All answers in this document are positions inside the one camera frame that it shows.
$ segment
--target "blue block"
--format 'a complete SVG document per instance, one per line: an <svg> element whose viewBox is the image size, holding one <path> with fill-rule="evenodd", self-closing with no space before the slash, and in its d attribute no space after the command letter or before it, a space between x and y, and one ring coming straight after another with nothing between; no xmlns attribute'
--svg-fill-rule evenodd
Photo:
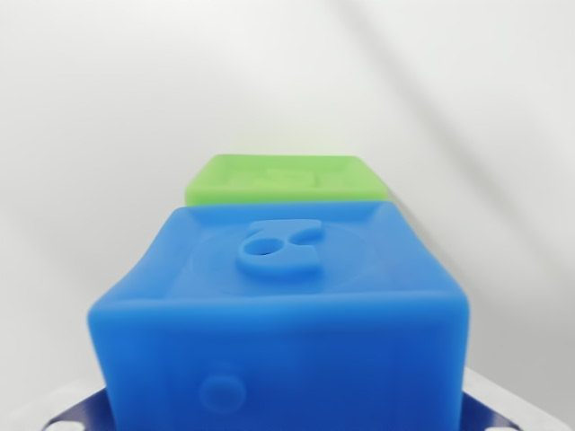
<svg viewBox="0 0 575 431"><path fill-rule="evenodd" d="M390 202L180 208L89 314L119 431L456 431L467 321Z"/></svg>

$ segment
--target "block top face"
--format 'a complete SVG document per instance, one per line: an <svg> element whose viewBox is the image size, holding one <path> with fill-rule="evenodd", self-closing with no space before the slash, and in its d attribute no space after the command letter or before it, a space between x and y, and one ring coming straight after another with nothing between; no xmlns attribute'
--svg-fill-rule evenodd
<svg viewBox="0 0 575 431"><path fill-rule="evenodd" d="M386 200L360 159L320 155L217 155L186 188L186 205Z"/></svg>
<svg viewBox="0 0 575 431"><path fill-rule="evenodd" d="M462 296L391 202L217 205L177 209L95 308Z"/></svg>

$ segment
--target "white backdrop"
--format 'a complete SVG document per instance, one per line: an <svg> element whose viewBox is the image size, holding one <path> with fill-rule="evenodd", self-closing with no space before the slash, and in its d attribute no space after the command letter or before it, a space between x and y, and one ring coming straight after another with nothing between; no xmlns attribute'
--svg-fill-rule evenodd
<svg viewBox="0 0 575 431"><path fill-rule="evenodd" d="M469 365L575 425L575 5L0 2L0 417L216 153L356 154L470 296Z"/></svg>

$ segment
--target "green silicone cube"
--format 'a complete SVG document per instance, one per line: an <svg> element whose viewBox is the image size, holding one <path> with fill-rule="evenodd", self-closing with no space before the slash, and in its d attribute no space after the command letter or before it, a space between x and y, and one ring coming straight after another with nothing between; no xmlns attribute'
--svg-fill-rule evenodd
<svg viewBox="0 0 575 431"><path fill-rule="evenodd" d="M387 200L387 187L354 156L221 154L186 188L187 206L318 200Z"/></svg>

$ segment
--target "white surface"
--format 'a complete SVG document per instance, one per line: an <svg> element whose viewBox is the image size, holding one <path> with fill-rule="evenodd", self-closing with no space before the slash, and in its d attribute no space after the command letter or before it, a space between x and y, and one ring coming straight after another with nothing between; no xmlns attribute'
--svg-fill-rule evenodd
<svg viewBox="0 0 575 431"><path fill-rule="evenodd" d="M571 431L560 420L490 382L469 368L465 370L464 390L484 406L516 424L521 428L521 431ZM485 431L512 430L515 428L489 427L485 429Z"/></svg>
<svg viewBox="0 0 575 431"><path fill-rule="evenodd" d="M575 424L575 5L0 2L0 417L97 375L89 305L215 153L357 154Z"/></svg>

